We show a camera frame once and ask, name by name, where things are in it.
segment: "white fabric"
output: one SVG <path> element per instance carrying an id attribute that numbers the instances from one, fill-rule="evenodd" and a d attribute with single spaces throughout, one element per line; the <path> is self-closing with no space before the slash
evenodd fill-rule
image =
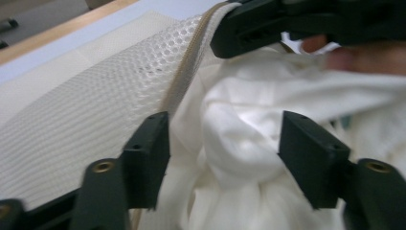
<path id="1" fill-rule="evenodd" d="M 312 211 L 285 173 L 282 111 L 326 127 L 352 114 L 350 128 L 335 132 L 352 158 L 405 173 L 405 90 L 404 77 L 324 71 L 317 58 L 270 48 L 217 60 L 199 70 L 171 123 L 159 209 L 188 230 L 343 229 L 340 211 Z"/>

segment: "metal grommet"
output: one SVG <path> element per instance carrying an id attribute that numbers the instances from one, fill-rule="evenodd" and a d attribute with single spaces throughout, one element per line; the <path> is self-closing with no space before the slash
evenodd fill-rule
<path id="1" fill-rule="evenodd" d="M 93 172 L 104 173 L 113 169 L 114 163 L 110 161 L 103 161 L 93 167 Z"/>
<path id="2" fill-rule="evenodd" d="M 3 219 L 11 210 L 10 205 L 0 205 L 0 219 Z"/>
<path id="3" fill-rule="evenodd" d="M 368 162 L 367 168 L 378 173 L 390 173 L 391 169 L 379 162 Z"/>

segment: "human hand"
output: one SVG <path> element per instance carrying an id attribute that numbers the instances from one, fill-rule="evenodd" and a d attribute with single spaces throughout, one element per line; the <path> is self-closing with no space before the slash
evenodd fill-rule
<path id="1" fill-rule="evenodd" d="M 327 45 L 324 35 L 304 40 L 302 49 L 315 52 Z M 325 67 L 332 70 L 406 76 L 406 42 L 379 41 L 340 47 L 327 54 Z"/>

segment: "white mesh netting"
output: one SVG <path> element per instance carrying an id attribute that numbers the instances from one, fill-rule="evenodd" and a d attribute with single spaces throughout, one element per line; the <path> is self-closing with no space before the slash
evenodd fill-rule
<path id="1" fill-rule="evenodd" d="M 30 209 L 70 192 L 88 164 L 117 157 L 145 117 L 173 112 L 216 25 L 237 5 L 213 11 L 204 24 L 201 16 L 175 23 L 72 77 L 6 122 L 0 128 L 0 198 L 22 198 Z"/>

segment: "crumpled fabric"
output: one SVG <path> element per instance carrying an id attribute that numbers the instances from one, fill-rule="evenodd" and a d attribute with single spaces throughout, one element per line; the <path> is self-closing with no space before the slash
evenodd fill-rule
<path id="1" fill-rule="evenodd" d="M 404 77 L 326 71 L 272 48 L 208 62 L 171 122 L 158 211 L 179 228 L 344 229 L 339 210 L 310 208 L 277 156 L 284 110 L 326 127 L 352 159 L 406 172 Z"/>

